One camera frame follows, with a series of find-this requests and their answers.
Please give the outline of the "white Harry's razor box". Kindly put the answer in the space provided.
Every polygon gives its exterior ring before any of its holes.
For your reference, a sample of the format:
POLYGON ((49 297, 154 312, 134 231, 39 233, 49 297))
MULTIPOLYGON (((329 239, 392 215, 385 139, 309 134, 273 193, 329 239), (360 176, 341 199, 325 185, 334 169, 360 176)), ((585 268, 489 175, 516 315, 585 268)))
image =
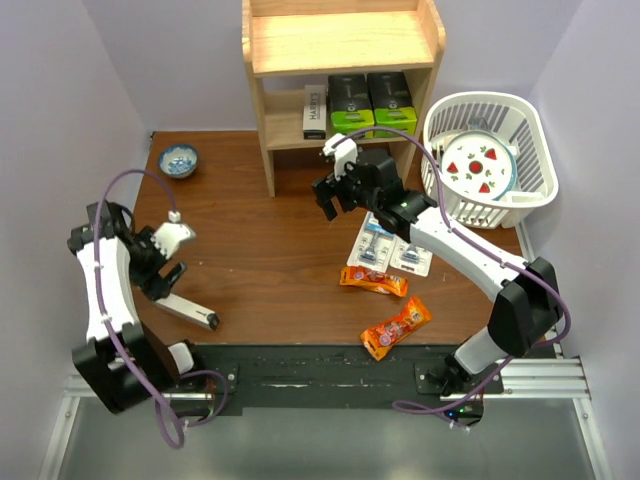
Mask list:
POLYGON ((304 87, 303 139, 322 140, 327 134, 327 104, 324 85, 304 87))

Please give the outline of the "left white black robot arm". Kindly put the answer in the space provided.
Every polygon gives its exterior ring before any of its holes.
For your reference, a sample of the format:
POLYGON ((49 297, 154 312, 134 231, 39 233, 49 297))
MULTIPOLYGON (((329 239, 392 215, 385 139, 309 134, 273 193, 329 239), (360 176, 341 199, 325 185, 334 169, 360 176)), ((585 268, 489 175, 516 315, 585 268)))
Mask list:
POLYGON ((89 221, 74 228, 67 246, 79 261, 86 282, 89 321, 86 343, 72 351, 72 362, 106 408, 121 413, 149 398, 149 391, 125 366, 115 365, 119 340, 134 364, 159 391, 175 384, 185 392, 200 390, 207 368, 196 361, 186 341, 165 346, 139 319, 132 290, 150 300, 168 298, 185 272, 183 262, 167 275, 161 269, 180 246, 195 237, 171 212, 158 228, 133 227, 131 212, 115 202, 86 208, 89 221))

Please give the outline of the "black green razor box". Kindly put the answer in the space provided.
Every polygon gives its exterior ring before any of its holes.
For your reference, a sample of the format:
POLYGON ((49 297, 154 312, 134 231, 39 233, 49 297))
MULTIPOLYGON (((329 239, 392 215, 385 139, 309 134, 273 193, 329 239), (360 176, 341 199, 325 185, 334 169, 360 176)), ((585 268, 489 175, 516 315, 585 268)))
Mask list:
POLYGON ((370 73, 367 84, 375 125, 413 135, 417 115, 404 73, 370 73))
POLYGON ((374 113, 364 74, 328 77, 329 122, 333 133, 347 135, 372 127, 374 113))

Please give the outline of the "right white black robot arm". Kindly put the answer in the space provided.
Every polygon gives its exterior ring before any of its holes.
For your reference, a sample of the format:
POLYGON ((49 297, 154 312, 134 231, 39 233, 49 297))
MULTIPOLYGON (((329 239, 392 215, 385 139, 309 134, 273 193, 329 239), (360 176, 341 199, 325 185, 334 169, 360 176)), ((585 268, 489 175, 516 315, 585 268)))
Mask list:
POLYGON ((493 303, 487 325, 430 372, 442 395, 469 392, 486 368, 524 356, 560 320, 555 269, 547 260, 510 255, 451 219, 435 200, 404 186, 383 149, 331 141, 322 154, 333 170, 312 189, 327 219, 368 210, 384 231, 445 260, 493 303))

